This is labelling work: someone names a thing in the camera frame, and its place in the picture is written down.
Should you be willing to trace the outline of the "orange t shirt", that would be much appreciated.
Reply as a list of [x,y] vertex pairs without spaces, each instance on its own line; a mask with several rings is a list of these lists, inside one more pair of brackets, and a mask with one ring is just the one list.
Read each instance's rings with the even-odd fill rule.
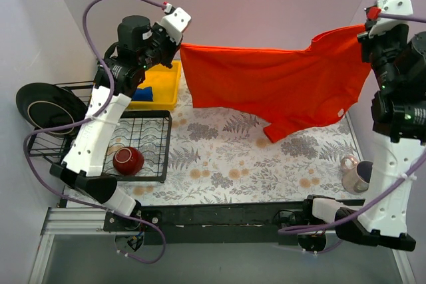
[[258,116],[271,142],[335,124],[358,101],[371,70],[357,40],[363,31],[363,25],[326,31],[302,50],[183,44],[192,104]]

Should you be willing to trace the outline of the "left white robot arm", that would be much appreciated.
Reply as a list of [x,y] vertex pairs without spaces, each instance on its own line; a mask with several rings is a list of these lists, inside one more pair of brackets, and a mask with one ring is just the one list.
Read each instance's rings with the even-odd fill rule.
[[147,17],[125,17],[117,28],[117,41],[98,58],[91,100],[73,146],[52,175],[68,187],[119,214],[126,230],[142,221],[140,203],[118,186],[115,177],[103,175],[103,161],[118,122],[145,73],[156,65],[172,67],[190,16],[178,11],[152,24]]

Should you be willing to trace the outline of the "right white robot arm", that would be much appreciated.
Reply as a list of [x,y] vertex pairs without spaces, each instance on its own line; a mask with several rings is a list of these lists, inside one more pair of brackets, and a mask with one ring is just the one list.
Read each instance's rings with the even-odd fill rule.
[[369,188],[359,210],[333,198],[308,196],[301,212],[307,228],[330,223],[348,242],[415,249],[406,212],[414,171],[425,159],[425,33],[409,38],[408,32],[407,24],[398,23],[358,35],[362,59],[379,85],[371,105],[375,154]]

